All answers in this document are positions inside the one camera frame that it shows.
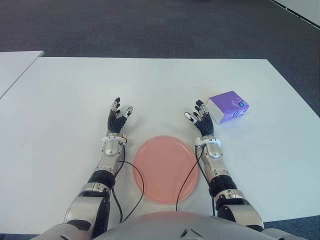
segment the pink plate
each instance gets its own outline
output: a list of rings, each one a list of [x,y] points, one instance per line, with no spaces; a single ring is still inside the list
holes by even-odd
[[[133,164],[143,176],[145,196],[160,204],[173,204],[195,162],[193,151],[182,141],[172,136],[156,136],[140,147]],[[135,169],[132,171],[134,181],[142,191],[140,175]],[[194,190],[197,180],[198,166],[186,181],[179,201]]]

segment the gray carpet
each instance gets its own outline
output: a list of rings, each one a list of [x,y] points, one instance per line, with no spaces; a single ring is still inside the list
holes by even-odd
[[[0,29],[0,52],[268,59],[320,116],[320,31],[269,0],[1,0]],[[319,216],[265,226],[320,239]]]

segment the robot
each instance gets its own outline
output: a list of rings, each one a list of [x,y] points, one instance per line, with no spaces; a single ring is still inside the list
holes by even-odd
[[[260,215],[237,188],[226,169],[221,142],[214,137],[212,119],[200,100],[196,101],[197,112],[193,115],[186,112],[184,115],[201,133],[201,137],[195,140],[196,156],[197,149],[201,150],[196,163],[199,164],[200,159],[203,162],[204,172],[202,168],[200,170],[208,183],[209,194],[214,199],[217,216],[180,211],[156,212],[125,221],[107,231],[110,196],[125,159],[127,138],[125,135],[120,136],[120,131],[133,111],[131,106],[119,116],[119,106],[118,97],[109,112],[108,131],[102,140],[104,146],[101,160],[68,208],[64,223],[52,227],[34,240],[305,239],[278,229],[264,228]]]

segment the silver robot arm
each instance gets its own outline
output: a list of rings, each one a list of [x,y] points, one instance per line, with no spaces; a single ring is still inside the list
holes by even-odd
[[[107,231],[110,194],[116,183],[119,166],[123,161],[127,143],[125,135],[120,136],[120,130],[133,111],[129,107],[126,112],[117,117],[120,98],[111,106],[108,118],[108,132],[102,139],[104,145],[101,160],[77,197],[68,208],[64,223],[56,225],[33,238],[34,240],[90,240]]]
[[[196,139],[195,145],[204,148],[201,160],[218,217],[261,232],[264,224],[260,215],[238,190],[224,164],[221,142],[214,137],[213,122],[204,103],[198,100],[195,109],[198,113],[194,112],[194,116],[188,112],[184,115],[201,132],[202,137]]]

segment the tissue box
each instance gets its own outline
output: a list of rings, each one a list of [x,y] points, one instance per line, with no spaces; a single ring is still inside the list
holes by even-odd
[[[206,103],[206,109],[218,124],[242,116],[248,108],[249,104],[234,91],[209,97]]]

